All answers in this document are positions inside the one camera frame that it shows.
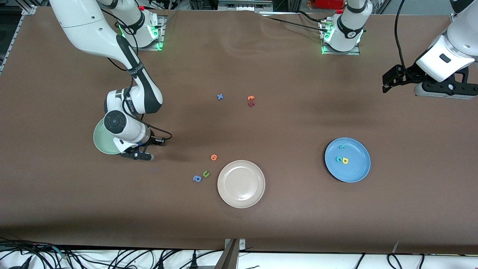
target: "green led light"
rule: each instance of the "green led light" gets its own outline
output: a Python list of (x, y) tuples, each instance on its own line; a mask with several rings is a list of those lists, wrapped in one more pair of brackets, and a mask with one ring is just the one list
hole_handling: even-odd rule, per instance
[(325, 36), (324, 36), (324, 40), (327, 41), (327, 42), (330, 42), (330, 40), (332, 39), (332, 35), (334, 34), (334, 28), (331, 27), (326, 33), (325, 33)]
[(152, 38), (156, 38), (158, 36), (158, 32), (156, 31), (156, 29), (154, 27), (148, 27), (148, 30), (150, 31), (150, 35)]
[(119, 26), (119, 30), (121, 31), (121, 35), (122, 35), (124, 38), (126, 38), (126, 37), (124, 36), (123, 29), (121, 29), (121, 26)]

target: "mounting plate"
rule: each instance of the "mounting plate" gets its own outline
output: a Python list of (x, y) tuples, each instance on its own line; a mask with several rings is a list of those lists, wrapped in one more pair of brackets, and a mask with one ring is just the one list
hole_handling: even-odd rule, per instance
[(333, 49), (327, 42), (325, 42), (325, 36), (331, 33), (332, 27), (332, 17), (327, 17), (327, 19), (322, 20), (319, 24), (319, 29), (325, 29), (327, 32), (320, 31), (320, 43), (322, 44), (322, 54), (334, 54), (334, 55), (360, 55), (359, 45), (356, 44), (355, 47), (349, 51), (337, 51)]

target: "metal bracket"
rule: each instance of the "metal bracket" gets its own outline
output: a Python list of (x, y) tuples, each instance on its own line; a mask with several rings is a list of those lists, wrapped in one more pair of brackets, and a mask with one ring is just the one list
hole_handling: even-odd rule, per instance
[[(232, 239), (226, 239), (225, 240), (225, 243), (224, 243), (224, 249), (228, 247), (228, 243), (231, 241)], [(246, 249), (246, 239), (245, 238), (240, 238), (239, 239), (239, 250), (244, 250)]]
[(217, 10), (242, 11), (249, 10), (256, 13), (272, 12), (272, 0), (219, 0)]
[(20, 26), (22, 25), (23, 19), (25, 19), (25, 15), (23, 15), (20, 18), (20, 21), (18, 22), (18, 25), (17, 25), (17, 29), (15, 29), (15, 33), (13, 34), (13, 38), (11, 39), (10, 45), (8, 46), (8, 50), (5, 53), (5, 57), (4, 57), (1, 65), (0, 65), (0, 75), (3, 71), (3, 68), (4, 68), (5, 64), (7, 63), (8, 56), (10, 55), (11, 48), (13, 47), (13, 42), (15, 42), (15, 39), (17, 39), (18, 31), (20, 31)]
[(139, 146), (133, 149), (131, 148), (127, 149), (125, 152), (120, 153), (120, 156), (125, 158), (131, 158), (133, 160), (145, 160), (145, 161), (154, 160), (153, 154), (144, 152), (144, 149), (143, 149), (143, 152), (141, 152)]
[(36, 12), (36, 6), (30, 5), (29, 8), (23, 9), (22, 15), (33, 15)]
[(158, 37), (148, 46), (144, 48), (139, 48), (139, 50), (149, 50), (149, 51), (156, 51), (156, 50), (162, 50), (163, 49), (163, 44), (164, 44), (164, 35), (166, 34), (166, 22), (168, 21), (167, 16), (159, 16), (157, 15), (157, 18), (154, 18), (154, 26), (159, 26), (158, 29), (156, 29), (158, 33)]
[(425, 72), (416, 63), (407, 68), (407, 71), (408, 72), (405, 72), (405, 68), (403, 66), (395, 65), (388, 70), (387, 73), (383, 74), (383, 93), (387, 93), (395, 86), (403, 86), (410, 83), (420, 83), (426, 81)]
[(239, 246), (241, 245), (241, 239), (226, 239), (229, 242), (224, 249), (219, 261), (217, 261), (216, 266), (214, 269), (236, 269), (238, 264), (239, 258)]
[[(462, 76), (460, 81), (456, 80), (455, 74)], [(454, 95), (469, 97), (469, 99), (478, 95), (478, 85), (468, 83), (468, 67), (456, 71), (449, 78), (442, 82), (437, 82), (430, 77), (423, 82), (422, 89), (426, 92), (445, 94), (450, 97)]]

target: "blue plate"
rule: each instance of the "blue plate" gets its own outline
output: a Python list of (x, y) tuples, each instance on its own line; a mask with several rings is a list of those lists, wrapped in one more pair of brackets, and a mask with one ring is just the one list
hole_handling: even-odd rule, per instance
[(330, 142), (326, 149), (325, 160), (332, 176), (343, 182), (360, 181), (370, 171), (369, 152), (359, 141), (348, 137), (337, 138)]

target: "white floor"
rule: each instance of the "white floor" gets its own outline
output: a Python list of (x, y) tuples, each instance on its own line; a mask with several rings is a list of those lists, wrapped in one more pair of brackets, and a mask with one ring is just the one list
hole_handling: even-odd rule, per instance
[[(78, 255), (82, 255), (90, 260), (102, 261), (109, 264), (118, 251), (116, 250), (79, 250), (74, 251)], [(137, 257), (143, 250), (129, 256), (120, 266), (125, 266), (129, 261)], [(197, 252), (199, 256), (207, 250)], [(164, 262), (165, 269), (179, 269), (186, 262), (191, 260), (192, 250), (183, 250), (172, 255)], [(211, 253), (197, 260), (198, 265), (215, 265), (221, 255), (220, 252)], [(145, 254), (132, 264), (138, 269), (150, 269), (152, 264), (156, 262), (161, 254), (160, 250)], [(21, 255), (15, 252), (5, 259), (0, 260), (0, 269), (9, 269), (13, 266), (21, 266), (27, 259), (29, 254)], [(48, 258), (53, 267), (55, 264), (51, 258)], [(397, 255), (403, 269), (417, 269), (421, 256), (419, 255)], [(354, 269), (360, 254), (295, 254), (295, 253), (240, 253), (238, 261), (238, 269), (250, 269), (255, 266), (258, 269)], [(392, 259), (394, 267), (399, 268)], [(66, 260), (61, 260), (61, 268), (71, 268)], [(75, 269), (81, 269), (77, 263), (73, 263)], [(106, 265), (97, 265), (84, 262), (86, 269), (107, 269)], [(425, 256), (423, 269), (475, 269), (478, 267), (478, 257), (462, 257), (462, 256)], [(43, 265), (38, 257), (32, 258), (29, 269), (43, 269)], [(367, 254), (362, 260), (359, 269), (392, 269), (387, 262), (387, 255)]]

